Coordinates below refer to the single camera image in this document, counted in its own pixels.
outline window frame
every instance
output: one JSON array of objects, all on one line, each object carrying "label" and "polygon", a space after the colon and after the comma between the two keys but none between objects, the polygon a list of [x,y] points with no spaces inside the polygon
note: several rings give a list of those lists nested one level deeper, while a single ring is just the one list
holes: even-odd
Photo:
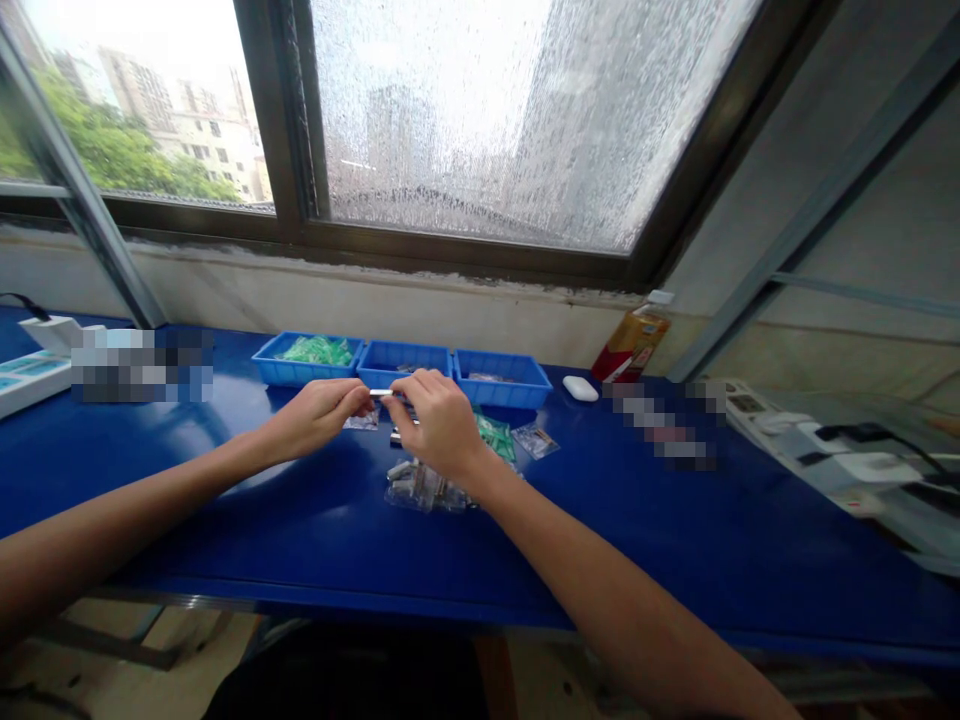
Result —
[{"label": "window frame", "polygon": [[[155,242],[645,292],[676,265],[840,2],[763,1],[627,256],[332,220],[322,132],[308,130],[323,127],[309,0],[234,0],[276,215],[102,195],[126,235]],[[0,213],[63,218],[50,198],[0,198]]]}]

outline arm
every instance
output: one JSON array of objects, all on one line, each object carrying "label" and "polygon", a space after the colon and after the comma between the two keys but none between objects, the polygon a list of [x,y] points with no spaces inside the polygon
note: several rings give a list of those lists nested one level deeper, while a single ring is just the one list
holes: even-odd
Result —
[{"label": "arm", "polygon": [[404,447],[482,505],[517,545],[586,644],[640,702],[669,713],[797,718],[739,653],[610,543],[558,508],[486,447],[449,378],[417,371],[385,398]]},{"label": "arm", "polygon": [[332,440],[372,409],[356,379],[307,385],[258,430],[0,540],[0,649],[238,482]]}]

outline person's left hand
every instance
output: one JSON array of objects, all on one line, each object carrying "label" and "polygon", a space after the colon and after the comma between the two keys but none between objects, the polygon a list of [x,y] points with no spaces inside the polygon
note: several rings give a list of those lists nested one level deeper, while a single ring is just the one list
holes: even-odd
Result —
[{"label": "person's left hand", "polygon": [[319,450],[339,434],[347,418],[373,409],[370,389],[358,378],[314,380],[253,435],[275,465]]}]

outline white machine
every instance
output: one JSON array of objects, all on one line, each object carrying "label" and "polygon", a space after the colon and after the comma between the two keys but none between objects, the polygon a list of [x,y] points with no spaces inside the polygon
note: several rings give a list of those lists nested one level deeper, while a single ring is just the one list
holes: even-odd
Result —
[{"label": "white machine", "polygon": [[73,348],[83,346],[85,329],[73,318],[51,316],[19,323],[43,350],[0,363],[0,418],[29,407],[70,387]]}]

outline bottle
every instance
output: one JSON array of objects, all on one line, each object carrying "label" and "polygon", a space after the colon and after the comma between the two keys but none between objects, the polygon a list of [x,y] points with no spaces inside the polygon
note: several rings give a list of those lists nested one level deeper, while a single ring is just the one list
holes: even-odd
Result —
[{"label": "bottle", "polygon": [[651,290],[646,302],[627,312],[600,351],[590,372],[602,383],[636,382],[670,329],[666,307],[673,293]]}]

